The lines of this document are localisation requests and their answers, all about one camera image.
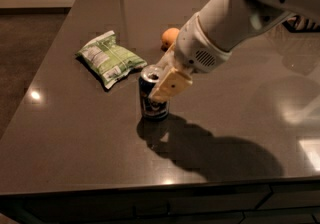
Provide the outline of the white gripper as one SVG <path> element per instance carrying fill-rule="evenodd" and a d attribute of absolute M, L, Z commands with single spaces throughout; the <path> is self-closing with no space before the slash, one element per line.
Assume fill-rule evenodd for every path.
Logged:
<path fill-rule="evenodd" d="M 174 68 L 176 60 L 196 73 L 209 73 L 224 64 L 231 56 L 216 47 L 202 30 L 199 14 L 194 14 L 180 29 L 175 44 L 172 44 L 155 64 L 164 71 L 149 94 L 152 101 L 163 103 L 189 88 L 193 81 L 190 75 Z"/>

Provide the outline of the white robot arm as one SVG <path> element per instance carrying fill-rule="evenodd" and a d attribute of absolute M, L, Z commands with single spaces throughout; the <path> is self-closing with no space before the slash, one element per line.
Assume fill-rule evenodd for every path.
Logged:
<path fill-rule="evenodd" d="M 320 0 L 210 0 L 182 26 L 157 63 L 163 73 L 150 98 L 169 100 L 192 84 L 193 73 L 214 70 L 237 45 L 295 14 L 318 21 Z"/>

